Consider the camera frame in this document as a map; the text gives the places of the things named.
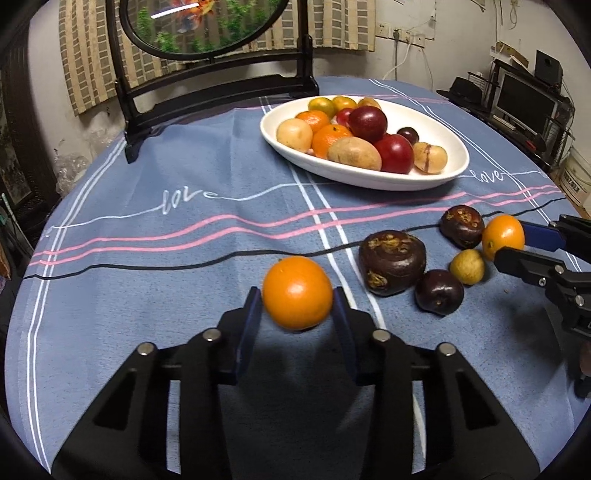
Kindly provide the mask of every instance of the orange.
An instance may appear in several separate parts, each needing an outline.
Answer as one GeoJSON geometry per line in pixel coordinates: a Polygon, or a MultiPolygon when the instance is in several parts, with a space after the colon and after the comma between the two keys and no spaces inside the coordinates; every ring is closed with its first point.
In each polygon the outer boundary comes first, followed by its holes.
{"type": "Polygon", "coordinates": [[[494,260],[495,254],[503,247],[523,250],[525,233],[519,220],[511,215],[499,215],[493,218],[482,234],[482,252],[488,260],[494,260]]]}
{"type": "Polygon", "coordinates": [[[333,105],[339,113],[343,108],[357,108],[357,102],[349,97],[338,96],[333,98],[333,105]]]}
{"type": "Polygon", "coordinates": [[[320,110],[326,113],[328,118],[333,118],[336,115],[334,103],[326,97],[317,97],[310,100],[308,102],[308,110],[320,110]]]}
{"type": "Polygon", "coordinates": [[[343,125],[326,125],[312,137],[312,150],[318,158],[326,160],[330,146],[339,138],[352,137],[353,134],[343,125]]]}
{"type": "Polygon", "coordinates": [[[273,265],[262,283],[262,301],[275,323],[289,330],[318,325],[332,307],[330,280],[306,257],[287,257],[273,265]]]}
{"type": "Polygon", "coordinates": [[[320,110],[308,110],[306,112],[298,113],[295,117],[310,125],[314,133],[316,133],[322,127],[330,125],[329,116],[320,110]]]}

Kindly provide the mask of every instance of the blue tablecloth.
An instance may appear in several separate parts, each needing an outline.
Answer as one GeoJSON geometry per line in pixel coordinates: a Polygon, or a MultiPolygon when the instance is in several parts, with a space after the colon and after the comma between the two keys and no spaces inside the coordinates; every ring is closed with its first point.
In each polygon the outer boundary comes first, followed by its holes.
{"type": "MultiPolygon", "coordinates": [[[[123,140],[116,140],[49,220],[12,316],[9,413],[45,467],[137,344],[184,343],[242,305],[250,286],[260,286],[284,256],[265,250],[322,251],[381,229],[431,225],[460,203],[543,224],[560,213],[575,215],[528,158],[443,98],[400,82],[319,83],[322,95],[373,96],[439,120],[465,142],[470,169],[456,181],[415,193],[364,190],[312,176],[276,154],[259,133],[263,114],[287,98],[261,98],[170,125],[146,140],[131,165],[123,140]]],[[[435,228],[416,234],[427,247],[427,268],[446,268],[457,249],[435,228]]],[[[572,270],[589,268],[562,252],[557,256],[572,270]]],[[[542,466],[574,432],[587,409],[567,372],[566,359],[576,350],[548,315],[542,289],[492,268],[490,279],[468,289],[461,308],[442,319],[419,312],[412,290],[387,299],[368,294],[356,251],[343,248],[316,261],[334,286],[343,286],[351,305],[407,343],[457,345],[542,466]]],[[[347,377],[331,322],[292,335],[265,315],[248,373],[221,395],[236,478],[358,477],[372,390],[356,388],[347,377]]],[[[178,469],[175,398],[171,469],[178,469]]],[[[420,468],[424,432],[417,423],[420,468]]]]}

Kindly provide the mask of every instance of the speaker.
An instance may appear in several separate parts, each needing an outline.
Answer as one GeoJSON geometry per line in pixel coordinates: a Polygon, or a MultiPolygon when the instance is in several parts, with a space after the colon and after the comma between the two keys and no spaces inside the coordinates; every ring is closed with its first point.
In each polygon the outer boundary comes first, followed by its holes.
{"type": "Polygon", "coordinates": [[[535,57],[535,77],[547,85],[560,90],[562,87],[562,65],[556,59],[538,50],[535,57]]]}

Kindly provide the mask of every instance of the small yellow fruit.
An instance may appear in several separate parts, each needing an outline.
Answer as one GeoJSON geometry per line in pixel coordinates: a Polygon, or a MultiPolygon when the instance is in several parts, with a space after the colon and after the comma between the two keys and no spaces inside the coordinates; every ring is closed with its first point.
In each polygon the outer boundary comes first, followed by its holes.
{"type": "Polygon", "coordinates": [[[337,113],[340,112],[343,108],[357,108],[357,102],[350,97],[344,97],[339,95],[332,100],[333,105],[336,108],[337,113]]]}
{"type": "Polygon", "coordinates": [[[359,103],[357,104],[357,106],[374,106],[376,108],[379,108],[380,110],[382,109],[382,107],[380,107],[379,103],[370,97],[365,97],[365,98],[361,99],[359,101],[359,103]]]}
{"type": "Polygon", "coordinates": [[[458,253],[449,265],[449,271],[464,285],[475,285],[484,278],[486,264],[478,250],[458,253]]]}
{"type": "Polygon", "coordinates": [[[326,113],[328,118],[333,118],[336,115],[336,107],[332,100],[326,97],[313,98],[308,103],[308,110],[320,110],[326,113]]]}

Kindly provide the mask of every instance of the red apple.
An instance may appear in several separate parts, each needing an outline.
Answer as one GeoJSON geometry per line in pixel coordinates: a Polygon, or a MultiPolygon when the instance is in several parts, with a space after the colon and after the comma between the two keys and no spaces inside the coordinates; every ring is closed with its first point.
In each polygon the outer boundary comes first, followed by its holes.
{"type": "Polygon", "coordinates": [[[389,135],[376,142],[374,147],[382,157],[382,171],[407,174],[413,169],[413,146],[402,135],[389,135]]]}
{"type": "Polygon", "coordinates": [[[336,114],[335,120],[339,125],[349,128],[349,115],[353,111],[352,108],[343,108],[339,113],[336,114]]]}
{"type": "Polygon", "coordinates": [[[349,114],[351,133],[369,143],[376,143],[386,133],[388,119],[374,106],[360,106],[349,114]]]}

